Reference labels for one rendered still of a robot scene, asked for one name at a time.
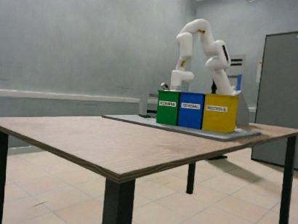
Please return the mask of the yellow bin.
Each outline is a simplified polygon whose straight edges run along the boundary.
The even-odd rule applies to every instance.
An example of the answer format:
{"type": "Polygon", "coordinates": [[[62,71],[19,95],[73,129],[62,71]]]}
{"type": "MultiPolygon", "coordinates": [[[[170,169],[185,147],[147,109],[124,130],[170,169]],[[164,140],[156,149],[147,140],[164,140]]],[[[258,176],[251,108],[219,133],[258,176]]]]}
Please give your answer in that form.
{"type": "Polygon", "coordinates": [[[202,130],[222,133],[234,131],[238,96],[205,95],[202,130]]]}

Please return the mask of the green open bin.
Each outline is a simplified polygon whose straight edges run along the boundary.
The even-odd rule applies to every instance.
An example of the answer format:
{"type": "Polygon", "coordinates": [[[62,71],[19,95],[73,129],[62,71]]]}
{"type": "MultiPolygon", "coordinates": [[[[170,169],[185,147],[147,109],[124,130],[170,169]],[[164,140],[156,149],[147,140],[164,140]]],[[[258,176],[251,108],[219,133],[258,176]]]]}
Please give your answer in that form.
{"type": "Polygon", "coordinates": [[[180,92],[158,90],[156,123],[178,126],[180,92]]]}

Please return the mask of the blue open-top bin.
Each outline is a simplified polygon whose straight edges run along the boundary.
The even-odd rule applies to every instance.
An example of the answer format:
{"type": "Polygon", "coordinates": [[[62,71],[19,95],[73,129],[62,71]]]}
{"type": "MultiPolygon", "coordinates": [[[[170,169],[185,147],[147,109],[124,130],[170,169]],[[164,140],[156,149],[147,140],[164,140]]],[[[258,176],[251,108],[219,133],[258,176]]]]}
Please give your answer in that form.
{"type": "Polygon", "coordinates": [[[180,92],[179,127],[202,129],[205,94],[180,92]]]}

